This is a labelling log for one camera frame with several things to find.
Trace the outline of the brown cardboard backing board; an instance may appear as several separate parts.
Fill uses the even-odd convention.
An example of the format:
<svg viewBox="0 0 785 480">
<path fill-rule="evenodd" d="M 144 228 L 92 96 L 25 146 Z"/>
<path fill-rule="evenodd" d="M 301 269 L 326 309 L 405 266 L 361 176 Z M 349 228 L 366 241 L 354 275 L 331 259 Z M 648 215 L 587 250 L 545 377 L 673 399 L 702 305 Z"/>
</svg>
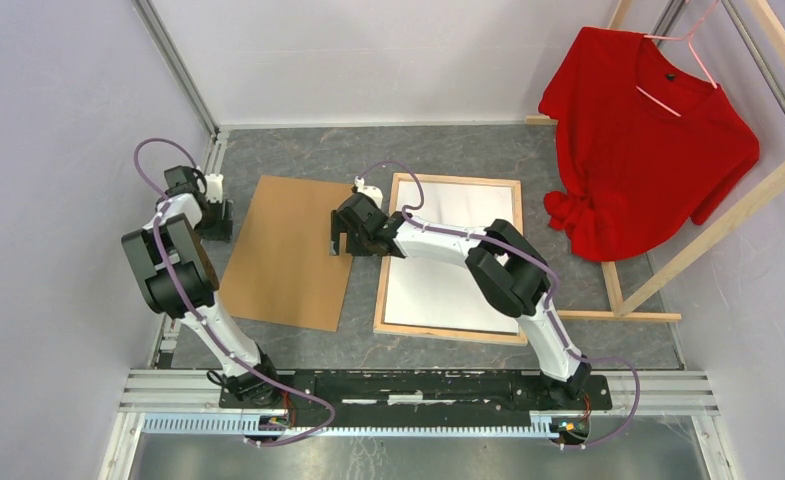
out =
<svg viewBox="0 0 785 480">
<path fill-rule="evenodd" d="M 344 183 L 262 176 L 220 284 L 228 313 L 336 331 L 352 258 L 330 254 L 331 212 L 350 195 Z"/>
</svg>

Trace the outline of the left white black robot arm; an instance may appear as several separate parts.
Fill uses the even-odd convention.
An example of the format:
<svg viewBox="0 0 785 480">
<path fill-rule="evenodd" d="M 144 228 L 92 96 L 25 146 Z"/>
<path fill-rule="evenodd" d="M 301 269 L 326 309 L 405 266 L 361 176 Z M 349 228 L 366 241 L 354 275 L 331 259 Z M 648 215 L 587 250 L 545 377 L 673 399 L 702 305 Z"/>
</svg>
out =
<svg viewBox="0 0 785 480">
<path fill-rule="evenodd" d="M 270 407 L 280 400 L 282 381 L 220 302 L 218 276 L 202 245 L 232 238 L 233 203 L 223 196 L 223 178 L 190 166 L 168 169 L 164 177 L 154 217 L 121 238 L 136 284 L 153 312 L 180 321 L 213 352 L 222 370 L 207 378 L 223 397 Z"/>
</svg>

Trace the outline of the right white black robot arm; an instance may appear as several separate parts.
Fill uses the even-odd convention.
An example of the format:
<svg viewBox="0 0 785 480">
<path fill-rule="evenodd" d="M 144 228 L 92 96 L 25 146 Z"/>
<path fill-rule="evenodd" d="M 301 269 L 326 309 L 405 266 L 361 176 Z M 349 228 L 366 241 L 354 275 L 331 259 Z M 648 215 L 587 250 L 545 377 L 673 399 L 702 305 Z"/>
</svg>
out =
<svg viewBox="0 0 785 480">
<path fill-rule="evenodd" d="M 331 253 L 428 259 L 466 269 L 486 302 L 516 321 L 533 348 L 548 400 L 570 408 L 586 393 L 591 367 L 554 306 L 556 275 L 511 223 L 430 223 L 403 208 L 383 212 L 355 191 L 330 215 Z"/>
</svg>

